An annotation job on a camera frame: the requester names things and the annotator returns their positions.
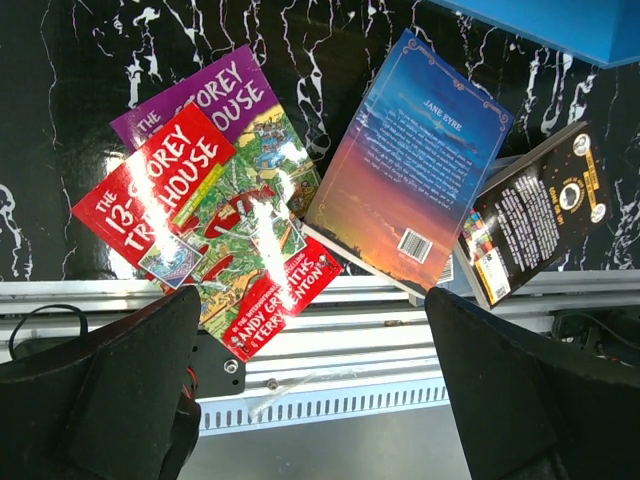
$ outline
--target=purple book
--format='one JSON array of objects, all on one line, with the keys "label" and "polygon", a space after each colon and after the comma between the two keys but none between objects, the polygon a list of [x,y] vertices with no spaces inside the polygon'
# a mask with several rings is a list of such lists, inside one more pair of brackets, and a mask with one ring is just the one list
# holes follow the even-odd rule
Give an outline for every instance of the purple book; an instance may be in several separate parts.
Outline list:
[{"label": "purple book", "polygon": [[111,126],[134,152],[191,102],[289,208],[304,215],[320,179],[247,45],[116,118]]}]

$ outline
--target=black book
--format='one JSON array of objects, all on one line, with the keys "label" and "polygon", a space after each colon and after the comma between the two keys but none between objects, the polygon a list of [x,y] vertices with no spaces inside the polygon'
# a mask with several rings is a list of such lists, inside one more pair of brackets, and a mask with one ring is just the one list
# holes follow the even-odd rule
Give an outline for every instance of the black book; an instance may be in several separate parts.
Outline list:
[{"label": "black book", "polygon": [[611,218],[602,155],[574,123],[491,178],[455,253],[484,308],[493,308]]}]

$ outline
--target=black cable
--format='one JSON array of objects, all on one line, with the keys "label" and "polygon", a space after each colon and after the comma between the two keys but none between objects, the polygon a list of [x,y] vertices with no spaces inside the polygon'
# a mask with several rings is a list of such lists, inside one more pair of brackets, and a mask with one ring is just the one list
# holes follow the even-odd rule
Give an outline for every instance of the black cable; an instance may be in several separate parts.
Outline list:
[{"label": "black cable", "polygon": [[602,322],[601,320],[598,320],[596,317],[594,317],[593,315],[589,315],[588,313],[583,313],[583,312],[574,312],[574,313],[565,313],[564,315],[560,315],[558,317],[558,323],[560,323],[562,321],[562,319],[564,319],[565,317],[571,317],[571,316],[577,316],[577,317],[583,317],[583,318],[588,318],[589,320],[597,323],[598,325],[600,325],[600,327],[602,327],[603,329],[605,329],[607,332],[609,332],[611,335],[613,335],[614,337],[616,337],[618,340],[620,340],[622,343],[624,343],[626,346],[631,347],[631,348],[635,348],[636,350],[640,350],[640,345],[637,343],[634,343],[630,340],[627,340],[626,338],[624,338],[623,336],[619,335],[618,333],[614,332],[611,327],[609,327],[608,325],[606,325],[604,322]]},{"label": "black cable", "polygon": [[89,332],[89,321],[87,320],[87,316],[78,307],[74,307],[73,305],[66,305],[64,303],[55,303],[53,305],[45,305],[44,307],[36,308],[35,310],[29,313],[25,313],[22,316],[22,319],[18,322],[18,325],[16,325],[16,328],[14,328],[13,332],[11,332],[11,336],[9,337],[9,355],[11,355],[11,360],[16,359],[16,352],[13,344],[16,340],[16,335],[18,334],[18,331],[20,330],[20,328],[22,328],[22,325],[24,325],[24,323],[29,319],[29,317],[34,313],[38,313],[39,311],[46,310],[48,308],[59,308],[64,310],[71,310],[73,313],[75,313],[78,316],[78,319],[80,320],[80,335],[86,335]]}]

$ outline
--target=blue and orange book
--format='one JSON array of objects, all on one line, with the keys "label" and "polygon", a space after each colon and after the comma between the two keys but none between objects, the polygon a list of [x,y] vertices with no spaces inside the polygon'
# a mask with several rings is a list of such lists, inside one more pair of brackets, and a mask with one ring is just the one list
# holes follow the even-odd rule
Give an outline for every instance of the blue and orange book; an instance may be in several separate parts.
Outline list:
[{"label": "blue and orange book", "polygon": [[340,143],[305,231],[424,296],[513,117],[406,30]]}]

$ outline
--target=book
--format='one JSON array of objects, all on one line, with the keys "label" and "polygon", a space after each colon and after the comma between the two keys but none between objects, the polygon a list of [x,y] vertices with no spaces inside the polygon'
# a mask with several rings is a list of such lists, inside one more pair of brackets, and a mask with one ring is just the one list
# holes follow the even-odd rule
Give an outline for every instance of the book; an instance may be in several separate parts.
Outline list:
[{"label": "book", "polygon": [[133,152],[192,102],[294,214],[304,215],[320,178],[248,45],[121,115],[111,126]]},{"label": "book", "polygon": [[201,324],[243,361],[341,271],[195,104],[72,211],[165,292],[195,285]]},{"label": "book", "polygon": [[487,182],[455,254],[489,309],[610,217],[596,138],[587,122],[574,123]]},{"label": "book", "polygon": [[338,146],[304,231],[424,297],[511,122],[406,30]]}]

